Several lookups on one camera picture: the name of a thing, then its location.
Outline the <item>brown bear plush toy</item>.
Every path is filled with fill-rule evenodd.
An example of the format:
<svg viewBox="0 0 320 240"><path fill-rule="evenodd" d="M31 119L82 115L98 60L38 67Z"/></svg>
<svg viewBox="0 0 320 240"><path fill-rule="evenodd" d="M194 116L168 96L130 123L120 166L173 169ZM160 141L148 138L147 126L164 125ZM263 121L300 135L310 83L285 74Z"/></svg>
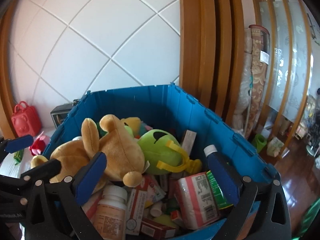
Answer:
<svg viewBox="0 0 320 240"><path fill-rule="evenodd" d="M81 139L65 142L52 152L49 159L59 160L61 171L50 178L50 183L61 182L66 176L75 176L98 152L106 155L107 165L94 192L109 181L121 181L127 187L137 187L142 182L145 157L125 124L115 115L108 114L102 117L99 125L106 132L102 138L95 122L86 118L81 126Z"/></svg>

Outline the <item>yellow green duck plush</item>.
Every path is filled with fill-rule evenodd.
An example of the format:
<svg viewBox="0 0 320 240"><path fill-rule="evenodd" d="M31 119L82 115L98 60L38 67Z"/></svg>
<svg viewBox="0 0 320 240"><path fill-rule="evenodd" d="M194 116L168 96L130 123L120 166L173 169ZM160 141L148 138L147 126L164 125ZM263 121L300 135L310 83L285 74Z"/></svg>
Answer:
<svg viewBox="0 0 320 240"><path fill-rule="evenodd" d="M142 121L140 120L140 118L138 117L129 117L129 118L122 118L120 120L126 130L136 139L139 139L140 135L140 127L142 124ZM99 137L102 138L104 135L107 134L106 131L102 130L102 128L99 125L99 122L96 122L97 128L98 128L98 132L99 132Z"/></svg>

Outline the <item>red pink plush toy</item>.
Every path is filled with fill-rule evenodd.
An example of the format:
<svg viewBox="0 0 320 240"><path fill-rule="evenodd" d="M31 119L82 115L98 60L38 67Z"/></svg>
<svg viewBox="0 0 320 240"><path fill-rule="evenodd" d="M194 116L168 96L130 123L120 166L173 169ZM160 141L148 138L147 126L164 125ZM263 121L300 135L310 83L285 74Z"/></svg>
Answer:
<svg viewBox="0 0 320 240"><path fill-rule="evenodd" d="M37 136L33 144L29 146L29 151L32 156L41 155L50 143L50 137L43 132Z"/></svg>

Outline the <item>yellow plastic slingshot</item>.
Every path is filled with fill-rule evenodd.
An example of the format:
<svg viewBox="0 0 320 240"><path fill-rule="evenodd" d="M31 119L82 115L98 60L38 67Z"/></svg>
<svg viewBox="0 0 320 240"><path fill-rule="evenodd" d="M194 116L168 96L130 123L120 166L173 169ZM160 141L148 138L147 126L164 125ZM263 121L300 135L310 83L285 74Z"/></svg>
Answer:
<svg viewBox="0 0 320 240"><path fill-rule="evenodd" d="M188 153L172 140L168 140L165 146L176 153L178 156L178 163L177 165L173 165L159 160L156 165L159 170L166 170L171 173L186 172L189 175L193 175L201 171L202 162L200 159L190 159Z"/></svg>

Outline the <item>rolled patterned carpet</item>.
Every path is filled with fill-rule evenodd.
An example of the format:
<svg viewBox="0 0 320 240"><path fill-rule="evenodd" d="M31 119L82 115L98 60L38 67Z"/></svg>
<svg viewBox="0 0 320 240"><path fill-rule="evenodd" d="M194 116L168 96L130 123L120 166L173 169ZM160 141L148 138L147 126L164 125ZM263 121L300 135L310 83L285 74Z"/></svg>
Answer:
<svg viewBox="0 0 320 240"><path fill-rule="evenodd" d="M257 24L245 29L244 60L232 129L248 138L259 113L270 58L270 33Z"/></svg>

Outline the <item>pink wipes packet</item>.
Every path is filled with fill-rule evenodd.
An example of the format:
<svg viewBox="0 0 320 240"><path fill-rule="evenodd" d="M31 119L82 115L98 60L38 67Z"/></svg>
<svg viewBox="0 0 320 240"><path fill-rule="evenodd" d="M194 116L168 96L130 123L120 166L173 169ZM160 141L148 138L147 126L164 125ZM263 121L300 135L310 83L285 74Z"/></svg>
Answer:
<svg viewBox="0 0 320 240"><path fill-rule="evenodd" d="M148 208L162 200L166 193L162 190L158 184L156 178L153 175L146 174L143 176L143 180L140 184L140 188L147 192L145 208Z"/></svg>

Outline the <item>green frog plush toy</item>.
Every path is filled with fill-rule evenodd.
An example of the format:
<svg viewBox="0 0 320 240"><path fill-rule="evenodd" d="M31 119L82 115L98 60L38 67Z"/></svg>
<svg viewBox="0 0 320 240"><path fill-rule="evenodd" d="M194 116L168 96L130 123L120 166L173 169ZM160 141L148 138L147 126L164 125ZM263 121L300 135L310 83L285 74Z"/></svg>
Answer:
<svg viewBox="0 0 320 240"><path fill-rule="evenodd" d="M168 174L168 171L159 170L156 167L157 161L159 160L177 165L178 156L165 146L168 140L172 140L180 146L173 135L160 129L152 129L138 139L137 144L144 153L145 161L148 161L150 164L146 169L146 173L151 175Z"/></svg>

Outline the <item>red white medicine box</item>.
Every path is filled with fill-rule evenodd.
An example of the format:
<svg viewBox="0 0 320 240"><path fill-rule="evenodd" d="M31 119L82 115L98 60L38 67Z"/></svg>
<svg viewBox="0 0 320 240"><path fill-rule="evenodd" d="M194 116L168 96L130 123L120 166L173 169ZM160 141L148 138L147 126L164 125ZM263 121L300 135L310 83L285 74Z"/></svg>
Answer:
<svg viewBox="0 0 320 240"><path fill-rule="evenodd" d="M146 198L146 191L137 189L131 190L126 212L125 233L127 235L139 235Z"/></svg>

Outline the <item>brown bottle green label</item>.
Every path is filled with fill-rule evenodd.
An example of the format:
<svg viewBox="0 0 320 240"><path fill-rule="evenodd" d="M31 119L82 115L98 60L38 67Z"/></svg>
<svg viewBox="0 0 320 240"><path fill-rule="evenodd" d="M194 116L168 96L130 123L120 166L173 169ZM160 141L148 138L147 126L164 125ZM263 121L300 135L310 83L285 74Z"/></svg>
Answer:
<svg viewBox="0 0 320 240"><path fill-rule="evenodd" d="M204 148L204 154L206 157L212 153L216 153L217 149L214 145L208 145ZM215 198L215 202L217 204L217 207L219 210L223 210L226 208L231 207L233 204L231 204L227 198L224 196L220 186L218 185L215 177L213 176L211 171L208 171L207 173L207 179L209 181L210 187L212 189L213 196Z"/></svg>

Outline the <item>pink tissue pack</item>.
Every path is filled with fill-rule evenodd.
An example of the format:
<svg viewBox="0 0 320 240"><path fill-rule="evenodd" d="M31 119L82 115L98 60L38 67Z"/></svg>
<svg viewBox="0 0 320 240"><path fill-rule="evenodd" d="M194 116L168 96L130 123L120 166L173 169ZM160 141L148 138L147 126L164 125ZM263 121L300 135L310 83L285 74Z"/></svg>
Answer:
<svg viewBox="0 0 320 240"><path fill-rule="evenodd" d="M188 229L197 230L220 219L220 212L205 172L176 181L175 197Z"/></svg>

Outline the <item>white pill bottle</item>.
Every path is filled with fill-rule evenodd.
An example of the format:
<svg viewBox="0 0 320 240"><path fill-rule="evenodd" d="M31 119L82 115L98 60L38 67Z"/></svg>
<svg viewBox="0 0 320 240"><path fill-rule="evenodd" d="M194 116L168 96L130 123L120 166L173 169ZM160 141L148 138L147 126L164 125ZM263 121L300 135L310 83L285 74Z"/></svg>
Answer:
<svg viewBox="0 0 320 240"><path fill-rule="evenodd" d="M126 204L125 189L116 185L108 185L104 188L93 223L103 239L125 239Z"/></svg>

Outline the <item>small white red bottle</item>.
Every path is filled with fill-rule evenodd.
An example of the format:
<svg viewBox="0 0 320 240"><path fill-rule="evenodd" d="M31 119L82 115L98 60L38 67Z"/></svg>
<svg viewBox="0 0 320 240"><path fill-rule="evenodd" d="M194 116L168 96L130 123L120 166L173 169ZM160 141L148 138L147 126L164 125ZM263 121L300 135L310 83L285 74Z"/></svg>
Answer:
<svg viewBox="0 0 320 240"><path fill-rule="evenodd" d="M162 206L163 206L163 203L162 201L158 201L156 202L155 204L153 204L151 207L150 207L150 215L152 217L159 217L162 215L163 211L162 211Z"/></svg>

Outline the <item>red bear-shaped bag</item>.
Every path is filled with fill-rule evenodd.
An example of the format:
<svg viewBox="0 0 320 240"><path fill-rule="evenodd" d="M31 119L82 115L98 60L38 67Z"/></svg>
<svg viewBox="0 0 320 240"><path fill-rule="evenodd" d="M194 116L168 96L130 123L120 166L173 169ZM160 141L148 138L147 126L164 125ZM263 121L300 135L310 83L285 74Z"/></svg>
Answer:
<svg viewBox="0 0 320 240"><path fill-rule="evenodd" d="M35 137L42 128L36 108L29 106L25 101L15 105L11 121L19 137L25 135Z"/></svg>

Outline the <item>wooden glass partition screen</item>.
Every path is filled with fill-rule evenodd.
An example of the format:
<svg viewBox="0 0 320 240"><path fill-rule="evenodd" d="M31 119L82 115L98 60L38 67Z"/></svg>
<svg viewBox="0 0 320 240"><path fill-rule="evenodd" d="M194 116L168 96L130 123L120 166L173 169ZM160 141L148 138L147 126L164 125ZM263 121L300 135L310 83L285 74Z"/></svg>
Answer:
<svg viewBox="0 0 320 240"><path fill-rule="evenodd" d="M282 158L303 130L313 68L311 21L303 0L253 0L256 23L269 32L263 103L256 130L267 133L267 155Z"/></svg>

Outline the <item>black gift bag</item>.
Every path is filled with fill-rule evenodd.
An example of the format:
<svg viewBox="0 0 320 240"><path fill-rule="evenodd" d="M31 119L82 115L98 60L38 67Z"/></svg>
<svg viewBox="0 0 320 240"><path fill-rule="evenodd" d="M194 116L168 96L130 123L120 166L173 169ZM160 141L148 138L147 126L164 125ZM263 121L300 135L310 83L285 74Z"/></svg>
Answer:
<svg viewBox="0 0 320 240"><path fill-rule="evenodd" d="M51 111L50 115L52 117L55 128L58 128L64 122L73 106L73 103L67 103L56 106Z"/></svg>

